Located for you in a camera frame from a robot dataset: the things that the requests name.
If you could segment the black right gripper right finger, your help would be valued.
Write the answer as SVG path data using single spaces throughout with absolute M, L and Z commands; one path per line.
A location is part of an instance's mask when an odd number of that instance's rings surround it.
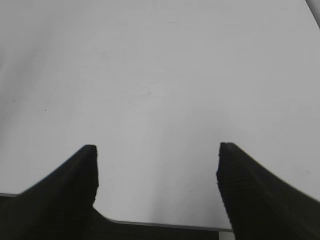
M 318 240 L 320 202 L 232 142 L 219 146 L 217 185 L 237 240 Z

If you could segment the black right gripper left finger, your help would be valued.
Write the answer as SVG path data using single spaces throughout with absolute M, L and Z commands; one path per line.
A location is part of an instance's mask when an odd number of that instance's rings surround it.
M 2 240 L 116 240 L 112 222 L 93 208 L 98 150 L 84 145 L 38 183 L 0 207 Z

